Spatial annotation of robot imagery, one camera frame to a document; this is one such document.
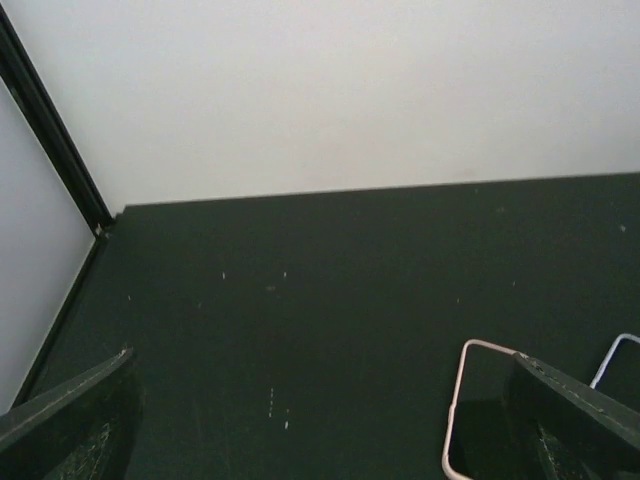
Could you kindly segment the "purple phone case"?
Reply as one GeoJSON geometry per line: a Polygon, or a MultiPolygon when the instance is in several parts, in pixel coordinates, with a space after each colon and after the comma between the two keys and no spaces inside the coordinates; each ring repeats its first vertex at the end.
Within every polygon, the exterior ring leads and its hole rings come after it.
{"type": "Polygon", "coordinates": [[[630,333],[621,333],[619,334],[614,341],[612,342],[611,346],[609,347],[608,351],[606,352],[602,362],[600,363],[598,370],[596,371],[595,376],[593,377],[593,379],[591,380],[589,386],[592,389],[595,389],[598,384],[600,383],[600,381],[602,380],[604,374],[606,373],[606,370],[609,366],[609,364],[611,363],[618,347],[623,343],[623,342],[632,342],[632,343],[636,343],[636,344],[640,344],[640,338],[636,335],[630,334],[630,333]]]}

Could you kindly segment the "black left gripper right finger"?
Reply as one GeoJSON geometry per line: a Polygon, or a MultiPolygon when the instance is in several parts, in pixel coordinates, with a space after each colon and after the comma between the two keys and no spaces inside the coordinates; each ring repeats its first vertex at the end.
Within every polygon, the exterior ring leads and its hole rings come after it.
{"type": "Polygon", "coordinates": [[[560,370],[512,355],[503,392],[525,479],[637,479],[639,413],[560,370]]]}

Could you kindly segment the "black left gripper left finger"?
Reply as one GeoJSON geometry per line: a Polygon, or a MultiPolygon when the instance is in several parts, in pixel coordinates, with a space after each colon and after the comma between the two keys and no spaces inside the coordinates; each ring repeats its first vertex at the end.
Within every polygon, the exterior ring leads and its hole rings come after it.
{"type": "Polygon", "coordinates": [[[124,478],[143,405],[136,353],[125,348],[1,416],[1,477],[124,478]]]}

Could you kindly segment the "black left frame post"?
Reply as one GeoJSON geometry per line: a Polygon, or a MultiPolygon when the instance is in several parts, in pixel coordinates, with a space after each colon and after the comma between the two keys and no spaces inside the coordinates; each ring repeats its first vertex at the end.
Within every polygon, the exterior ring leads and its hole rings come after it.
{"type": "Polygon", "coordinates": [[[114,219],[5,11],[1,79],[90,230],[103,236],[114,219]]]}

